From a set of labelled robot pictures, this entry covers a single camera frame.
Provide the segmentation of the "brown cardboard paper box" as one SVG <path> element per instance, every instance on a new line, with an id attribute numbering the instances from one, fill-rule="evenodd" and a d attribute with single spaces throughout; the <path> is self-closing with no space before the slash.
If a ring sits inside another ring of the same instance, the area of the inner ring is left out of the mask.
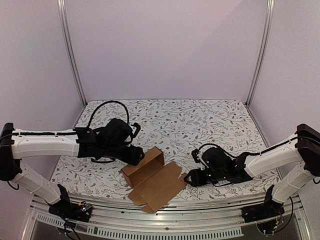
<path id="1" fill-rule="evenodd" d="M 121 173 L 132 188 L 127 197 L 148 214 L 156 213 L 187 186 L 187 173 L 175 161 L 165 164 L 164 153 L 157 147 L 148 150 L 137 166 L 126 165 Z"/>

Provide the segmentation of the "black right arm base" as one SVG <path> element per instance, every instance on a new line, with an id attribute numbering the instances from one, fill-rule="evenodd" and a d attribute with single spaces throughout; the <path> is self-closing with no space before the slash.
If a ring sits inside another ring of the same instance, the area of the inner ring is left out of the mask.
<path id="1" fill-rule="evenodd" d="M 241 216 L 245 223 L 260 221 L 285 213 L 284 204 L 273 201 L 273 188 L 274 185 L 268 188 L 263 203 L 245 206 L 241 209 Z"/>

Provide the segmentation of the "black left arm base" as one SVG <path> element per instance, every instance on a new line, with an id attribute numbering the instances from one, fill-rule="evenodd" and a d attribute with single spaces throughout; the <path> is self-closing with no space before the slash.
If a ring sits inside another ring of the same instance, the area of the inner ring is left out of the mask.
<path id="1" fill-rule="evenodd" d="M 48 204 L 49 213 L 57 215 L 63 220 L 70 219 L 88 223 L 92 215 L 93 206 L 85 201 L 71 202 L 66 188 L 60 184 L 57 186 L 60 190 L 60 199 L 57 203 Z"/>

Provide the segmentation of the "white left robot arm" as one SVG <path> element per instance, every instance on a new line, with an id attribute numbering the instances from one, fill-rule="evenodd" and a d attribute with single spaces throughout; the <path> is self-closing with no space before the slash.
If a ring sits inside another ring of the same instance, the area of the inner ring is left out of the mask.
<path id="1" fill-rule="evenodd" d="M 91 129 L 76 127 L 65 131 L 24 131 L 6 123 L 0 135 L 0 179 L 12 182 L 44 199 L 63 216 L 74 213 L 74 205 L 68 201 L 68 194 L 61 186 L 49 182 L 33 170 L 23 158 L 37 156 L 69 156 L 91 158 L 100 162 L 107 158 L 128 165 L 137 166 L 145 154 L 132 141 L 140 131 L 140 126 L 132 126 L 119 119 L 113 119 L 105 127 Z"/>

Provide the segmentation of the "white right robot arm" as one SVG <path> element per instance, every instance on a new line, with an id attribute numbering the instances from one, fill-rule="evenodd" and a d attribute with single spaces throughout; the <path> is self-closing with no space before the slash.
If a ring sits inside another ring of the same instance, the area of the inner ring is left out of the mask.
<path id="1" fill-rule="evenodd" d="M 245 151 L 238 156 L 222 147 L 207 143 L 201 157 L 196 148 L 191 155 L 203 169 L 190 170 L 184 181 L 192 187 L 207 184 L 218 186 L 251 181 L 253 178 L 281 166 L 296 163 L 296 166 L 277 184 L 271 187 L 267 200 L 259 206 L 262 218 L 269 218 L 287 199 L 309 181 L 320 175 L 320 133 L 307 124 L 296 127 L 287 139 L 260 152 Z"/>

